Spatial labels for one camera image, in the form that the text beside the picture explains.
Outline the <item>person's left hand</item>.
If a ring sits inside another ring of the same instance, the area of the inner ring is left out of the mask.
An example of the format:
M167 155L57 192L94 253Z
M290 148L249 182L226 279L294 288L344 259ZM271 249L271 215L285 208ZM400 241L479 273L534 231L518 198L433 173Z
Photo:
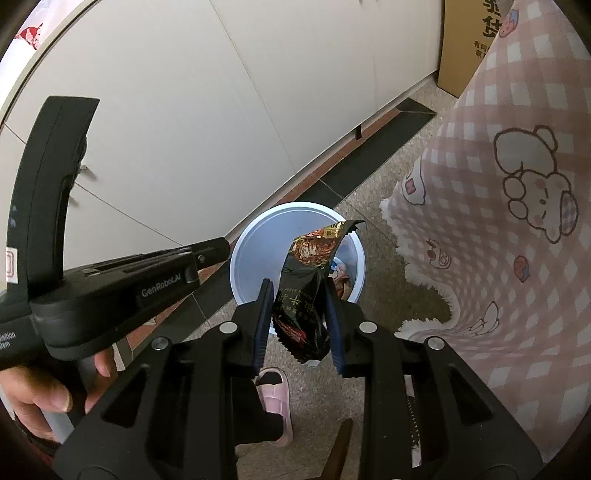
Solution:
M117 379L113 347L95 354L94 365L96 374L85 400L86 413ZM72 395L63 384L28 367L16 366L1 372L1 387L16 417L32 435L59 442L42 412L68 413L72 409Z

